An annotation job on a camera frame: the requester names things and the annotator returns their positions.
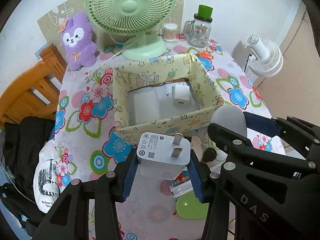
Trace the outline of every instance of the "jar handle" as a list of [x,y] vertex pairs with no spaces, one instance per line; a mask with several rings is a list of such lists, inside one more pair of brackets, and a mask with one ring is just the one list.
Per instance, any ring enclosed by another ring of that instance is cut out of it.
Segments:
[[183,35],[185,37],[189,37],[189,35],[190,35],[190,33],[188,33],[188,34],[186,33],[186,27],[187,27],[188,24],[192,24],[192,21],[186,21],[186,23],[184,24]]

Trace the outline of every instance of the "green lid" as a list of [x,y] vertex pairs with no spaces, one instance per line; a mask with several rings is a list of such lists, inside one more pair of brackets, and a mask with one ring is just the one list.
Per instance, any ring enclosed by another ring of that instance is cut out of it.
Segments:
[[213,8],[200,4],[198,8],[198,16],[204,19],[210,19],[212,15],[212,10]]

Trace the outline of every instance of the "black knob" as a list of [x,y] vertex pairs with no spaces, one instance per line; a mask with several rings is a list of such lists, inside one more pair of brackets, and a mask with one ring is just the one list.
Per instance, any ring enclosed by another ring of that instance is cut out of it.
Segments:
[[213,160],[216,159],[216,157],[217,157],[217,151],[213,148],[208,148],[205,150],[202,160],[204,163],[212,162]]

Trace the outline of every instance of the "fan base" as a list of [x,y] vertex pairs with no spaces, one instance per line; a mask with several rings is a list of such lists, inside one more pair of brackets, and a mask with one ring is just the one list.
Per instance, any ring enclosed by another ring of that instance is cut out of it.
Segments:
[[163,41],[162,37],[156,35],[143,35],[139,39],[146,39],[136,41],[136,37],[129,39],[124,45],[122,56],[129,60],[145,60],[152,57],[159,57],[164,54],[167,50],[167,46]]

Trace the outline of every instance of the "wooden chair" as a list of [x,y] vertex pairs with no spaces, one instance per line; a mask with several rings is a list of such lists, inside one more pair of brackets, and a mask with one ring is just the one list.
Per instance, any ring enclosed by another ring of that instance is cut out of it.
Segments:
[[[54,120],[57,110],[59,90],[50,82],[52,73],[62,83],[67,64],[52,44],[44,49],[40,56],[43,61],[18,76],[0,97],[0,129],[4,123],[20,123],[27,116],[37,116]],[[31,89],[38,90],[50,104],[45,104]]]

